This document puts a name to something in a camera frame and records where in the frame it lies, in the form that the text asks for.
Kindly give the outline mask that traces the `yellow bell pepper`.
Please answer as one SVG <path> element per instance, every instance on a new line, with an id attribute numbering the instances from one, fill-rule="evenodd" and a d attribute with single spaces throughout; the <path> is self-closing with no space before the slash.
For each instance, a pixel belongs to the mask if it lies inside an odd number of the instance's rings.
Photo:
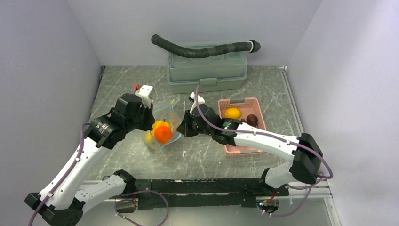
<path id="1" fill-rule="evenodd" d="M 155 131 L 158 127 L 161 127 L 161 126 L 171 129 L 171 124 L 167 121 L 156 121 L 153 124 L 152 129 L 153 129 L 153 131 Z"/>

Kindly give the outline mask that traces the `clear zip top bag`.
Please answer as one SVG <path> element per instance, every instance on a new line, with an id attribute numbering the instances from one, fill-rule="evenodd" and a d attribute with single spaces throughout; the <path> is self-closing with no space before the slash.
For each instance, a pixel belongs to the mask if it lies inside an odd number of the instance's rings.
<path id="1" fill-rule="evenodd" d="M 162 152 L 165 146 L 180 138 L 181 134 L 176 129 L 182 120 L 175 112 L 175 104 L 173 99 L 154 106 L 152 130 L 142 135 L 142 141 L 148 148 Z"/>

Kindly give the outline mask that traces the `orange fruit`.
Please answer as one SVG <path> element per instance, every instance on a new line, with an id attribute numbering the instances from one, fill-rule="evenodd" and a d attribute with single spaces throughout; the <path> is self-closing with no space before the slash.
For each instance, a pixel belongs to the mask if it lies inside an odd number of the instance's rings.
<path id="1" fill-rule="evenodd" d="M 161 126 L 153 132 L 153 135 L 158 143 L 165 144 L 172 138 L 173 134 L 171 129 Z"/>

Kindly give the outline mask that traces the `yellow mango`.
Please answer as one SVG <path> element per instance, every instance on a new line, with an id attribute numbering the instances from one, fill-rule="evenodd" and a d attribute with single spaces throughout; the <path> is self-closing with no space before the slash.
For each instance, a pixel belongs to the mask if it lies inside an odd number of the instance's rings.
<path id="1" fill-rule="evenodd" d="M 231 118 L 231 119 L 235 119 L 235 120 L 240 119 L 240 118 L 241 118 L 241 115 L 242 115 L 241 110 L 238 109 L 238 108 L 235 108 L 235 107 L 228 108 L 228 109 L 225 111 L 225 113 L 224 113 L 224 116 L 225 116 L 226 118 Z"/>

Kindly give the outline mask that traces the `yellow lemon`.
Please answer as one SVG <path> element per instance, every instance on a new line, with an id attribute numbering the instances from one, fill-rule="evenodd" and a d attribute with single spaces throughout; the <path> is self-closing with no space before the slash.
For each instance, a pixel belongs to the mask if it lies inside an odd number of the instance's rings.
<path id="1" fill-rule="evenodd" d="M 144 143 L 146 145 L 151 145 L 155 143 L 154 137 L 152 135 L 152 131 L 146 131 L 144 136 Z"/>

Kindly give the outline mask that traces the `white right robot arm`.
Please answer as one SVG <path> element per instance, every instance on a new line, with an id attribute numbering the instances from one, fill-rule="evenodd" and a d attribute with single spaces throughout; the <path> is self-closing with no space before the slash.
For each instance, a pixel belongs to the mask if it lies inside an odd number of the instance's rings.
<path id="1" fill-rule="evenodd" d="M 271 195 L 290 182 L 313 185 L 324 176 L 320 171 L 323 153 L 308 133 L 296 137 L 268 132 L 241 120 L 221 118 L 206 104 L 185 111 L 176 130 L 185 137 L 204 134 L 222 145 L 250 147 L 284 159 L 285 163 L 264 170 L 259 183 L 264 195 Z"/>

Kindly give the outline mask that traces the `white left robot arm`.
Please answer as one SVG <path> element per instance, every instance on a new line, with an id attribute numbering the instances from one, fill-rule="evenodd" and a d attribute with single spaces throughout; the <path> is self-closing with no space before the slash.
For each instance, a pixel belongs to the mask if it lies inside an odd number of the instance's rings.
<path id="1" fill-rule="evenodd" d="M 98 161 L 126 134 L 152 129 L 152 110 L 149 94 L 137 91 L 120 96 L 107 114 L 93 119 L 86 130 L 80 131 L 80 144 L 72 157 L 45 188 L 28 194 L 25 203 L 51 226 L 74 226 L 84 213 L 105 199 L 132 196 L 136 179 L 122 169 L 90 188 L 79 188 Z"/>

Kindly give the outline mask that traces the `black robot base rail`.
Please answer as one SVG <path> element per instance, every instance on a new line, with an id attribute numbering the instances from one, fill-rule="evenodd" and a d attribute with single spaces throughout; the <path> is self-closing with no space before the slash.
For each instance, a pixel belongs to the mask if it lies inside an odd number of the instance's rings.
<path id="1" fill-rule="evenodd" d="M 136 198 L 139 210 L 164 207 L 241 206 L 255 208 L 262 199 L 285 197 L 285 186 L 271 190 L 259 178 L 138 179 L 116 198 Z"/>

